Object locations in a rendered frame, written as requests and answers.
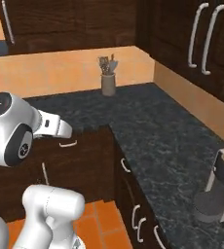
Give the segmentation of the dark wood base cupboard door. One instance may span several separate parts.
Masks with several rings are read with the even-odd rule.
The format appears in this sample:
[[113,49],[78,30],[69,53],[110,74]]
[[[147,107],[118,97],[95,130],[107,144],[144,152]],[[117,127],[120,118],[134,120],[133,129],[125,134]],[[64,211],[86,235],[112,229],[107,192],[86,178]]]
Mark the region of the dark wood base cupboard door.
[[127,229],[131,246],[133,249],[138,249],[136,242],[136,231],[131,226],[131,214],[134,208],[133,194],[130,182],[123,176],[117,177],[116,185],[116,205],[120,210],[123,222]]
[[80,193],[86,202],[109,201],[114,197],[113,162],[108,155],[100,151],[84,155],[31,155],[18,166],[0,166],[0,216],[6,222],[24,218],[21,196],[28,186],[46,185],[42,162],[50,186]]

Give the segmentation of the grey utensil pot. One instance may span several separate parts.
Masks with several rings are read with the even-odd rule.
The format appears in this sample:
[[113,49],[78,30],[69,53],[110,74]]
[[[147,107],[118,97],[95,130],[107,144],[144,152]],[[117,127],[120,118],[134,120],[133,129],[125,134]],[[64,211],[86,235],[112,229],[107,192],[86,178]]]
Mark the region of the grey utensil pot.
[[101,91],[105,96],[112,96],[116,92],[115,75],[102,75],[101,76]]

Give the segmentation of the dark wood drawer front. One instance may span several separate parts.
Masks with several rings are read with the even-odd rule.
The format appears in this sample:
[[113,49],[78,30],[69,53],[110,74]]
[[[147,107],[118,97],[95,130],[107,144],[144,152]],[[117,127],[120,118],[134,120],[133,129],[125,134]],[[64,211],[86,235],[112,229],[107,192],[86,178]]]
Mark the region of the dark wood drawer front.
[[115,189],[119,193],[126,183],[129,183],[132,179],[131,173],[127,173],[123,167],[121,167],[121,158],[126,159],[126,167],[131,170],[129,162],[119,145],[117,140],[114,140],[114,171],[115,171]]
[[[108,125],[97,128],[86,127],[83,130],[75,130],[70,138],[43,137],[33,142],[32,152],[37,157],[45,155],[79,154],[88,151],[97,151],[102,144],[111,142],[112,130]],[[68,148],[60,148],[58,143],[67,144],[78,141],[77,145]]]

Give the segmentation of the grey whisk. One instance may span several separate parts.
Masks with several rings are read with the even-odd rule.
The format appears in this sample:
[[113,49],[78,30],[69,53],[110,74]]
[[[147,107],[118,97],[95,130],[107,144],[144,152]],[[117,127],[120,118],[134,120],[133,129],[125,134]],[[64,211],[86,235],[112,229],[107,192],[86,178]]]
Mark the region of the grey whisk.
[[109,60],[108,60],[108,57],[107,56],[101,56],[99,59],[98,59],[98,62],[99,62],[99,67],[102,71],[102,74],[103,75],[106,75],[109,71]]

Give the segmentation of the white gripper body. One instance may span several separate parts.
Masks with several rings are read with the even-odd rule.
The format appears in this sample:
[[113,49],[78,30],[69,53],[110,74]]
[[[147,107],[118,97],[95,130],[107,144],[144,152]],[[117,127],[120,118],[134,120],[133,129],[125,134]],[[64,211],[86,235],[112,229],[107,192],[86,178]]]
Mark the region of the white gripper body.
[[59,122],[59,128],[57,131],[58,137],[71,137],[72,136],[72,126],[66,121],[61,120]]

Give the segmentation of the pale blue spatula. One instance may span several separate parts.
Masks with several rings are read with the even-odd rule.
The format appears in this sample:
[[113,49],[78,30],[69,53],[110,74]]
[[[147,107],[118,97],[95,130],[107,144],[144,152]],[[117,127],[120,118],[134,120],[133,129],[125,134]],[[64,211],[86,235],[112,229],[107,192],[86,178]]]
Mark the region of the pale blue spatula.
[[112,75],[118,66],[118,61],[117,60],[111,60],[109,62],[109,74]]

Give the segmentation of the grey coffee machine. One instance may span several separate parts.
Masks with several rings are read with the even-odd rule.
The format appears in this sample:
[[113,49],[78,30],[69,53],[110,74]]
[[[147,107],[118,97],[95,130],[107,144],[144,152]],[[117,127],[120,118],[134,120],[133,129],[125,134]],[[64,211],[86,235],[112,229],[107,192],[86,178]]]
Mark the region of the grey coffee machine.
[[204,223],[224,222],[224,149],[216,154],[205,189],[194,197],[194,212]]

